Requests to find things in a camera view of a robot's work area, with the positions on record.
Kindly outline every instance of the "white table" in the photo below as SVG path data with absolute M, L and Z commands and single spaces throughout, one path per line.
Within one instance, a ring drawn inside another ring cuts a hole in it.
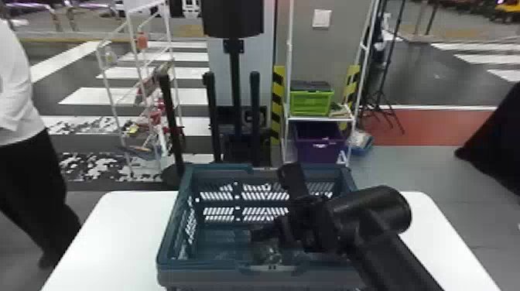
M 402 239 L 446 290 L 499 290 L 439 208 L 403 192 L 412 225 Z M 164 291 L 156 253 L 176 191 L 110 192 L 97 203 L 42 291 Z

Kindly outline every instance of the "teal plastic basket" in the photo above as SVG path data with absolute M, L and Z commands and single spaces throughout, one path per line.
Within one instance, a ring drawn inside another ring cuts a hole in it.
M 356 190 L 340 165 L 303 165 L 311 194 Z M 190 165 L 157 254 L 168 290 L 351 290 L 364 284 L 348 260 L 301 250 L 281 265 L 257 265 L 250 230 L 287 213 L 289 195 L 274 170 L 249 165 Z

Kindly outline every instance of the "yellow and black striped post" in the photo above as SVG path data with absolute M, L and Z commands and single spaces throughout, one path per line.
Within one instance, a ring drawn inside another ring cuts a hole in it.
M 286 68 L 275 66 L 272 73 L 271 146 L 280 144 L 283 125 L 284 79 Z
M 345 77 L 345 87 L 343 88 L 343 103 L 347 103 L 348 107 L 354 113 L 354 104 L 356 103 L 356 89 L 358 88 L 359 65 L 348 67 L 347 76 Z M 348 122 L 340 122 L 340 130 L 347 129 Z

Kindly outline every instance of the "red floor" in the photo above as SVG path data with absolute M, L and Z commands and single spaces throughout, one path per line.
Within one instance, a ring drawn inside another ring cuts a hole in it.
M 403 135 L 393 117 L 390 128 L 378 115 L 364 119 L 364 129 L 377 146 L 461 146 L 488 119 L 492 111 L 395 110 L 405 128 Z

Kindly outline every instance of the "white shirt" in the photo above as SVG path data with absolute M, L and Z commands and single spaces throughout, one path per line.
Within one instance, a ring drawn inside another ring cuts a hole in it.
M 45 125 L 33 105 L 26 52 L 15 33 L 0 22 L 0 146 L 30 139 Z

